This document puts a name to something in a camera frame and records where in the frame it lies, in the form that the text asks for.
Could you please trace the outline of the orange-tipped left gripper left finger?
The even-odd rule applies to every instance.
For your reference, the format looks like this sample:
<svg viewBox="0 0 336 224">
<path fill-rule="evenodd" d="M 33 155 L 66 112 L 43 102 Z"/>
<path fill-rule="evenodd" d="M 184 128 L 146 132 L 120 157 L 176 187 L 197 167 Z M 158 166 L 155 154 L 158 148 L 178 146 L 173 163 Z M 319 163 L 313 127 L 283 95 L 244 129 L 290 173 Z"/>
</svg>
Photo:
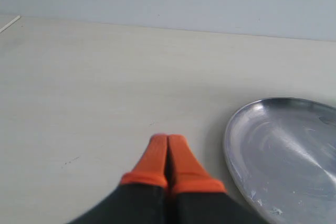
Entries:
<svg viewBox="0 0 336 224">
<path fill-rule="evenodd" d="M 165 223 L 166 156 L 167 135 L 152 136 L 115 190 L 71 223 Z"/>
</svg>

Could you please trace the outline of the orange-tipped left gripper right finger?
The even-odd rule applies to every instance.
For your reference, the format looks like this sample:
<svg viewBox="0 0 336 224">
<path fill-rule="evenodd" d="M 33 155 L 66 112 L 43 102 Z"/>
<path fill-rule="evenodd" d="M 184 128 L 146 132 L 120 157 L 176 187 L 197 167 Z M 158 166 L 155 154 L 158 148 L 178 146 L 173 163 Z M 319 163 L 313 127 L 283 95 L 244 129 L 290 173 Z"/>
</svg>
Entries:
<svg viewBox="0 0 336 224">
<path fill-rule="evenodd" d="M 224 184 L 197 161 L 182 135 L 169 135 L 171 223 L 265 223 L 227 195 Z"/>
</svg>

